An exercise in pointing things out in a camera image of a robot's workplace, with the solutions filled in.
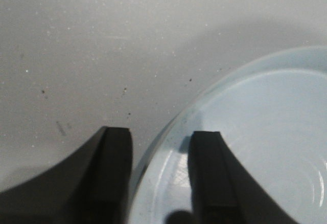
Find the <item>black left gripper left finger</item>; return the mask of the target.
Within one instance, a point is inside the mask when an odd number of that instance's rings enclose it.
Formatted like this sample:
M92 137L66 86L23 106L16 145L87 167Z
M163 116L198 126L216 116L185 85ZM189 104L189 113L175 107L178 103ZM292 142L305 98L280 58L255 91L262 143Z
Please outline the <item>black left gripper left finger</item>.
M123 223L132 171L127 128L102 127L45 172L1 193L1 223Z

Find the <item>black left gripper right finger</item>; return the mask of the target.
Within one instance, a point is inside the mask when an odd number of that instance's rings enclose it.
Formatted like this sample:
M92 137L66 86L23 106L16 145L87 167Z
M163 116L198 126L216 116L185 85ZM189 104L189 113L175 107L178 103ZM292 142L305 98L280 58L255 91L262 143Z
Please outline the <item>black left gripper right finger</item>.
M193 132L188 151L196 223L295 223L250 175L219 132Z

